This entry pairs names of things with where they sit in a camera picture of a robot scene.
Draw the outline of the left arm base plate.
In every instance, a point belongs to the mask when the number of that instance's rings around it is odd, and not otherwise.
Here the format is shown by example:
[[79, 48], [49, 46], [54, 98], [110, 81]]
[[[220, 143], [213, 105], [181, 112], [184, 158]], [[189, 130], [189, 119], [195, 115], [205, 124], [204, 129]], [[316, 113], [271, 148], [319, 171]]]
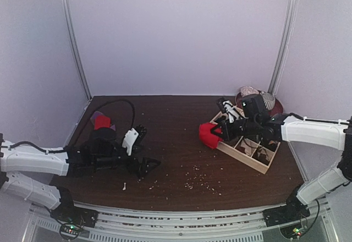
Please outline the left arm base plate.
[[98, 212], [96, 210], [76, 206], [59, 206], [55, 210], [49, 211], [50, 216], [60, 223], [68, 223], [80, 227], [94, 228], [98, 218]]

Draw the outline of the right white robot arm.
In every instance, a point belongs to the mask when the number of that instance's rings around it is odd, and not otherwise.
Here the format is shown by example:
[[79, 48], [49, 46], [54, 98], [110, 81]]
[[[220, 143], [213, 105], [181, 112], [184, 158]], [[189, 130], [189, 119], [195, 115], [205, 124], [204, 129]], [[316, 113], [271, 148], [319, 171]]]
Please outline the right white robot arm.
[[305, 182], [293, 200], [282, 208], [285, 220], [293, 221], [303, 212], [303, 205], [351, 182], [351, 120], [323, 120], [302, 117], [295, 113], [271, 116], [259, 94], [243, 97], [239, 111], [225, 98], [217, 100], [219, 110], [226, 115], [211, 129], [224, 141], [238, 136], [258, 136], [274, 142], [302, 142], [341, 151], [340, 161]]

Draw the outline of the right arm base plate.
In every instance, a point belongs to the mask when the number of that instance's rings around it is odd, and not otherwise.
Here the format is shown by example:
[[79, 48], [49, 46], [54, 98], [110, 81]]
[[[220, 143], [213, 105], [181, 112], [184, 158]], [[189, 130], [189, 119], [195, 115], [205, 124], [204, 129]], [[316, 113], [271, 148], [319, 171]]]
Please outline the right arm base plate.
[[298, 221], [301, 216], [310, 216], [310, 211], [306, 206], [294, 207], [292, 205], [266, 209], [262, 213], [267, 227]]

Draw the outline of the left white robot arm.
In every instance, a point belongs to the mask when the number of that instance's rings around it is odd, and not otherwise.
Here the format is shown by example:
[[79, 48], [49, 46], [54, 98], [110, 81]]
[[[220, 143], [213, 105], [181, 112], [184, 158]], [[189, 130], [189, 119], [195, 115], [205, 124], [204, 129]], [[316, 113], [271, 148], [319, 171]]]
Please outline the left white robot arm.
[[143, 126], [131, 128], [119, 142], [115, 130], [98, 128], [82, 145], [64, 148], [40, 148], [28, 141], [13, 144], [1, 140], [1, 191], [40, 204], [58, 212], [67, 222], [74, 222], [79, 218], [79, 210], [70, 191], [40, 183], [25, 173], [79, 178], [125, 167], [139, 179], [144, 178], [161, 164], [157, 159], [138, 159], [134, 155], [142, 149], [140, 142], [146, 132]]

